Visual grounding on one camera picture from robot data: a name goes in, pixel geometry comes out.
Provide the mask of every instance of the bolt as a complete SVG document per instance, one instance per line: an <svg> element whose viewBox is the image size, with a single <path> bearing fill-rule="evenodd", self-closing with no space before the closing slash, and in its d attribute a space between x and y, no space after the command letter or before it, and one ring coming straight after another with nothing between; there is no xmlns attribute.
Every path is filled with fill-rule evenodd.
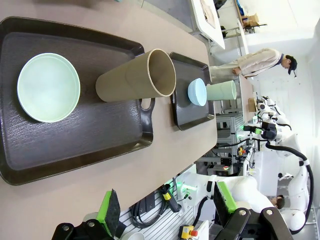
<svg viewBox="0 0 320 240"><path fill-rule="evenodd" d="M247 212L246 212L245 210L240 210L240 211L239 211L239 214L240 214L241 216L244 216L244 215L247 214Z"/></svg>

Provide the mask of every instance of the blue object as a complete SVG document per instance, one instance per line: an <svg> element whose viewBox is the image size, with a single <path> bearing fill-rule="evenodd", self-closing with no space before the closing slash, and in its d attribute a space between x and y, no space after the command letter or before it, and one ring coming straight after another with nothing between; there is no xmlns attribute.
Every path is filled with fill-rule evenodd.
<svg viewBox="0 0 320 240"><path fill-rule="evenodd" d="M193 80L188 86L188 97L194 105L204 106L207 102L207 90L201 78Z"/></svg>

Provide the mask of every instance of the dark brown tray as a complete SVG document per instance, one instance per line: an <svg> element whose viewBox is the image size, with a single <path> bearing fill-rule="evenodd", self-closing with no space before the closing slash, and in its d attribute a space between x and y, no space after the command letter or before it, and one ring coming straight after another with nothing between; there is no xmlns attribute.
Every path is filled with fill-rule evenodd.
<svg viewBox="0 0 320 240"><path fill-rule="evenodd" d="M38 122L17 96L24 64L41 53L68 59L79 75L75 110L56 123ZM0 174L20 185L95 164L151 145L155 100L103 102L97 78L144 53L140 43L78 26L22 17L0 23Z"/></svg>
<svg viewBox="0 0 320 240"><path fill-rule="evenodd" d="M197 106L188 97L188 86L193 80L201 78L205 85L211 84L208 65L175 52L170 54L170 58L176 74L176 86L171 96L175 124L184 131L214 119L214 101Z"/></svg>

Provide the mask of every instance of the beige jacket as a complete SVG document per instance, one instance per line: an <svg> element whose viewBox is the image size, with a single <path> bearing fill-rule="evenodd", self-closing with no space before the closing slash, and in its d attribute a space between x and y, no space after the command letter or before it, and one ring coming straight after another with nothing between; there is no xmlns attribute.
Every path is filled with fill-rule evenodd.
<svg viewBox="0 0 320 240"><path fill-rule="evenodd" d="M278 63L281 53L275 49L264 48L237 59L244 77L254 77Z"/></svg>

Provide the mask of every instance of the pants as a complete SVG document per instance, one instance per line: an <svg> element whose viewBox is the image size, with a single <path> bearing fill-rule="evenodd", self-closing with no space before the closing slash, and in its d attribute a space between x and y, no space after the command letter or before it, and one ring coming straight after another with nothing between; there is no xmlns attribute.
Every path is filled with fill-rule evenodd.
<svg viewBox="0 0 320 240"><path fill-rule="evenodd" d="M236 78L237 75L234 75L232 70L237 67L239 67L239 63L235 60L221 66L210 66L209 69L211 77L232 77L233 79Z"/></svg>

